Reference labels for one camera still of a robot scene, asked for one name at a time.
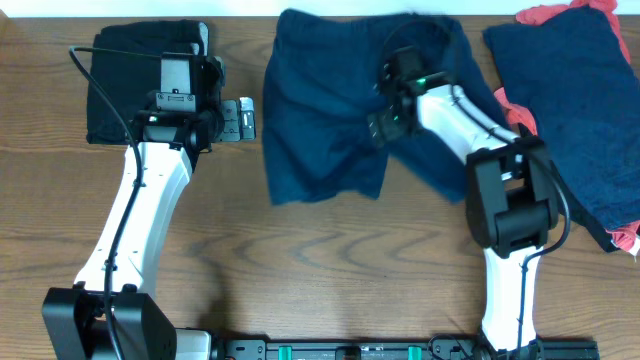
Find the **navy blue shorts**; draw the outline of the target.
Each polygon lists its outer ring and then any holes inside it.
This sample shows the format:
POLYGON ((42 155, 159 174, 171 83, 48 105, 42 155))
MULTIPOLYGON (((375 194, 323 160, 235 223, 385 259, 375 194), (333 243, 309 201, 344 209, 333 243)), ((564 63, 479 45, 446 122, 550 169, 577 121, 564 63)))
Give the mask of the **navy blue shorts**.
POLYGON ((401 13, 338 22, 287 9, 263 86, 262 142, 273 204, 318 202, 342 191, 376 199, 389 157, 449 201, 463 200, 464 166, 436 135, 382 148, 371 137, 367 117, 387 104, 379 88, 383 61, 406 46, 436 70, 453 73, 477 107, 507 124, 457 20, 401 13))

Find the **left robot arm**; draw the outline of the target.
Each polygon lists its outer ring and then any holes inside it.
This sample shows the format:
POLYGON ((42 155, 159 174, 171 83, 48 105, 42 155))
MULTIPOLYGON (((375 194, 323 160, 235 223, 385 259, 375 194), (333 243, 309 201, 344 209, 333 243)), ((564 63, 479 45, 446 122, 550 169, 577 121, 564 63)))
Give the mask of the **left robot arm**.
POLYGON ((177 202, 199 156, 256 137, 250 97, 224 100, 225 65, 207 54, 159 56, 160 87, 131 119, 103 232, 69 288, 52 287, 42 317, 59 359, 222 359, 206 330, 177 328, 156 304, 157 272, 177 202))

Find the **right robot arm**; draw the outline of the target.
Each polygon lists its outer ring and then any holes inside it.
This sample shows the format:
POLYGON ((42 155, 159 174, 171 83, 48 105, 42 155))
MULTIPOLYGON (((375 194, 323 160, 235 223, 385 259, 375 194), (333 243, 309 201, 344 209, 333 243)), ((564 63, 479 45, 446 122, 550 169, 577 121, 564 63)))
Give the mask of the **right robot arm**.
POLYGON ((383 62, 381 90, 388 104, 368 118, 377 146, 431 133, 465 167, 466 220, 486 264, 486 308, 475 358, 540 357, 535 278, 548 232, 558 221, 558 190, 545 169, 543 142, 521 139, 496 123, 452 75, 429 69, 413 47, 383 62))

